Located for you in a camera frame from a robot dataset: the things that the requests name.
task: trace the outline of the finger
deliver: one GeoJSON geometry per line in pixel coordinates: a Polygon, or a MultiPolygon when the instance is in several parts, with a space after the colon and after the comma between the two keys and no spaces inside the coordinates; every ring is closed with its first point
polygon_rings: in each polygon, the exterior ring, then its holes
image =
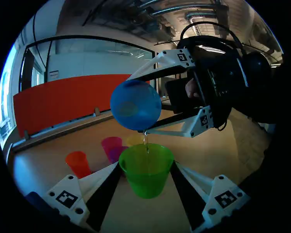
{"type": "Polygon", "coordinates": [[[191,79],[186,85],[185,85],[185,90],[187,93],[187,96],[189,98],[193,98],[194,93],[196,92],[197,86],[194,81],[194,79],[191,79]]]}

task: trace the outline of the ceiling pipe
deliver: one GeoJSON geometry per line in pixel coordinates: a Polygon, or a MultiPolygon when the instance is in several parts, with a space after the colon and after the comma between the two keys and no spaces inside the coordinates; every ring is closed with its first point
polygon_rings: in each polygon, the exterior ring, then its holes
{"type": "Polygon", "coordinates": [[[217,4],[185,4],[185,5],[179,5],[179,6],[175,6],[175,7],[169,7],[169,8],[165,8],[163,10],[158,10],[154,13],[151,14],[151,16],[155,17],[155,16],[160,16],[162,14],[166,14],[166,13],[170,13],[170,12],[176,12],[176,11],[180,11],[180,10],[195,10],[195,9],[199,9],[199,8],[203,8],[203,9],[215,9],[217,8],[218,5],[217,4]]]}
{"type": "Polygon", "coordinates": [[[151,1],[148,1],[148,2],[141,4],[140,6],[138,6],[138,8],[144,9],[150,5],[153,5],[153,4],[158,3],[158,2],[163,2],[163,1],[166,1],[166,0],[151,0],[151,1]]]}
{"type": "MultiPolygon", "coordinates": [[[[190,23],[194,23],[194,19],[203,19],[203,18],[216,18],[217,15],[214,12],[189,12],[185,15],[185,18],[190,22],[190,23]]],[[[201,31],[199,30],[198,26],[195,25],[192,27],[195,35],[200,36],[201,35],[201,31]]]]}
{"type": "MultiPolygon", "coordinates": [[[[199,17],[189,17],[188,18],[188,21],[190,23],[194,23],[194,21],[193,21],[194,19],[200,19],[200,18],[199,17]]],[[[197,25],[193,26],[192,29],[193,29],[195,35],[197,35],[197,36],[200,36],[201,35],[201,31],[199,30],[199,28],[197,27],[197,25]]]]}

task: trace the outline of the green plastic cup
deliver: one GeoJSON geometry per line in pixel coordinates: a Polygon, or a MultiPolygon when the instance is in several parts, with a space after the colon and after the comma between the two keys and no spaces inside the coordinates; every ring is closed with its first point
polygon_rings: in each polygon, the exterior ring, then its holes
{"type": "Polygon", "coordinates": [[[158,144],[134,145],[120,156],[119,163],[135,194],[142,198],[158,196],[173,163],[172,152],[158,144]]]}

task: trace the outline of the ceiling light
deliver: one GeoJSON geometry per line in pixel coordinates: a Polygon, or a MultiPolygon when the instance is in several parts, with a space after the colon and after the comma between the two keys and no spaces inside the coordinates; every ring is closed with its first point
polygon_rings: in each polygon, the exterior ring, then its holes
{"type": "Polygon", "coordinates": [[[221,51],[221,50],[212,50],[212,49],[205,49],[208,52],[217,52],[217,53],[222,53],[224,54],[225,52],[221,51]]]}
{"type": "Polygon", "coordinates": [[[108,52],[121,52],[121,53],[129,53],[131,56],[133,56],[133,54],[131,52],[127,52],[127,51],[117,51],[117,50],[107,50],[108,52]]]}
{"type": "Polygon", "coordinates": [[[211,47],[206,47],[206,46],[203,46],[203,45],[199,45],[198,47],[208,51],[208,52],[217,52],[217,53],[221,53],[221,54],[224,54],[225,52],[220,50],[220,49],[215,49],[215,48],[211,48],[211,47]]]}

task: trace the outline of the yellow plastic cup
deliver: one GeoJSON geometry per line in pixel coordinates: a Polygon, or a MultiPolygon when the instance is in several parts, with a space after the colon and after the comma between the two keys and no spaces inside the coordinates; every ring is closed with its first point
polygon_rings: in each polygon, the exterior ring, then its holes
{"type": "Polygon", "coordinates": [[[143,134],[133,134],[126,139],[127,146],[131,147],[138,144],[143,144],[143,134]]]}

